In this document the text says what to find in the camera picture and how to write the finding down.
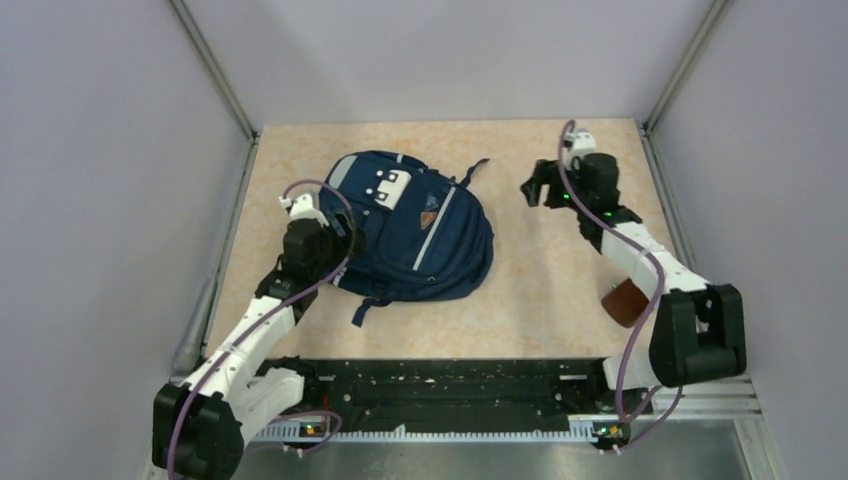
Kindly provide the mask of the navy blue student backpack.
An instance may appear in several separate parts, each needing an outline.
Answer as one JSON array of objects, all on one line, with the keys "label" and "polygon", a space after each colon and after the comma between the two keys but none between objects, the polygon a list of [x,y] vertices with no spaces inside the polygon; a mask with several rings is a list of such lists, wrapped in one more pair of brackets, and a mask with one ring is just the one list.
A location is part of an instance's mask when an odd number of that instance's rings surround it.
[{"label": "navy blue student backpack", "polygon": [[[360,295],[361,326],[372,307],[469,296],[494,262],[494,232],[471,178],[458,180],[403,153],[361,151],[340,158],[319,192],[327,215],[353,210],[364,245],[333,283]],[[438,213],[426,229],[420,214]]]}]

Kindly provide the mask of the small orange eraser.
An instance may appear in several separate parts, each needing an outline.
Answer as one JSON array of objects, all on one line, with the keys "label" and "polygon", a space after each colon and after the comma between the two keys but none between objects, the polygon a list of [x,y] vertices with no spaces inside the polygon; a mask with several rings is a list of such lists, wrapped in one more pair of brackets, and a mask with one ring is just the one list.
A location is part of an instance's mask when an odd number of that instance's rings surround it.
[{"label": "small orange eraser", "polygon": [[420,214],[420,228],[426,230],[438,217],[435,211],[425,211]]}]

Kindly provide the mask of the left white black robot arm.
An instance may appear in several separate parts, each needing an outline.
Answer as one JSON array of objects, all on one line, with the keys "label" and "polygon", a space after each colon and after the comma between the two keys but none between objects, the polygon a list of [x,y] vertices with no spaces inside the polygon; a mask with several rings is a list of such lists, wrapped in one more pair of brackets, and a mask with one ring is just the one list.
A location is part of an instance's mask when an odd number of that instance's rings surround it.
[{"label": "left white black robot arm", "polygon": [[288,408],[308,413],[320,386],[294,370],[258,371],[300,321],[321,285],[364,247],[349,212],[288,223],[283,251],[258,283],[239,323],[181,382],[157,392],[151,460],[169,479],[229,479],[250,440]]}]

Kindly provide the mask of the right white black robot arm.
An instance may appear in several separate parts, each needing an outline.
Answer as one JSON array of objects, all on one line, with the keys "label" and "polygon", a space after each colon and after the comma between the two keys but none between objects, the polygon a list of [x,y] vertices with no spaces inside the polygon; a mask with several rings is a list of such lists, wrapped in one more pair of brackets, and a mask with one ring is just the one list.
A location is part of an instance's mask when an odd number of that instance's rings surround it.
[{"label": "right white black robot arm", "polygon": [[531,207],[574,210],[583,238],[647,299],[637,324],[654,318],[647,348],[630,340],[622,354],[603,361],[604,374],[586,385],[589,404],[600,412],[614,411],[627,390],[714,381],[747,368],[740,291],[704,279],[656,241],[643,220],[620,203],[618,177],[613,156],[590,153],[570,168],[539,160],[521,186]]}]

